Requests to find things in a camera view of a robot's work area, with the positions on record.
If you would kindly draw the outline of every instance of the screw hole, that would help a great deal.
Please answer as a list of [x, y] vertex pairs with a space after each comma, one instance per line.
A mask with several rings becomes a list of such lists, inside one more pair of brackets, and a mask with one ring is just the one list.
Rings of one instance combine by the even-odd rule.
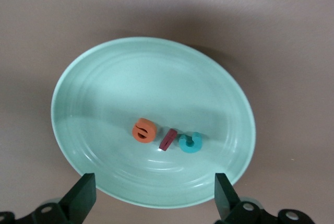
[[44, 208], [42, 208], [41, 213], [44, 214], [44, 213], [50, 212], [51, 209], [52, 209], [52, 207], [44, 207]]
[[290, 220], [299, 220], [298, 215], [297, 215], [296, 213], [294, 213], [294, 212], [289, 211], [289, 212], [287, 212], [285, 215], [286, 215]]
[[243, 207], [247, 210], [247, 211], [253, 211], [254, 210], [254, 206], [250, 203], [245, 203], [243, 205]]

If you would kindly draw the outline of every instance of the beige table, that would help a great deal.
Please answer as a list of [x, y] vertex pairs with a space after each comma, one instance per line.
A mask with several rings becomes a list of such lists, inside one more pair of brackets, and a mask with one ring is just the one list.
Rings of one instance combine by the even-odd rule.
[[[334, 0], [0, 0], [0, 210], [21, 217], [79, 179], [53, 136], [54, 86], [80, 53], [128, 36], [196, 46], [244, 89], [257, 145], [240, 195], [333, 222]], [[214, 201], [158, 210], [98, 191], [85, 223], [218, 218]]]

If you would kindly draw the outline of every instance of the orange toy piece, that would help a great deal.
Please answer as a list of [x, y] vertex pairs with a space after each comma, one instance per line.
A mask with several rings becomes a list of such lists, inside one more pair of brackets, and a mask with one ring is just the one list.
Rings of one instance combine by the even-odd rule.
[[155, 139], [157, 127], [148, 119], [140, 118], [132, 129], [132, 135], [139, 142], [149, 143]]

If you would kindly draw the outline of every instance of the dark red block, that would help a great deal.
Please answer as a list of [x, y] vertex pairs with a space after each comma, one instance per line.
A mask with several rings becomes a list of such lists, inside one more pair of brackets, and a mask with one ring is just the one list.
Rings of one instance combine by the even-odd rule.
[[177, 131], [174, 129], [169, 129], [168, 133], [162, 140], [159, 148], [166, 151], [176, 137], [177, 137]]

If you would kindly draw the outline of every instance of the oval plate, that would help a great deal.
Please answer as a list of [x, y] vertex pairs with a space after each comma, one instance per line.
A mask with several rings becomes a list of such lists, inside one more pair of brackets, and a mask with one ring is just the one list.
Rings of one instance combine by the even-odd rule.
[[[132, 137], [141, 117], [156, 123], [148, 144]], [[52, 98], [57, 142], [79, 174], [94, 172], [97, 188], [135, 205], [179, 208], [213, 198], [214, 174], [234, 184], [255, 147], [255, 123], [236, 81], [206, 55], [169, 40], [123, 38], [75, 59]], [[202, 149], [182, 152], [169, 128], [200, 132]]]

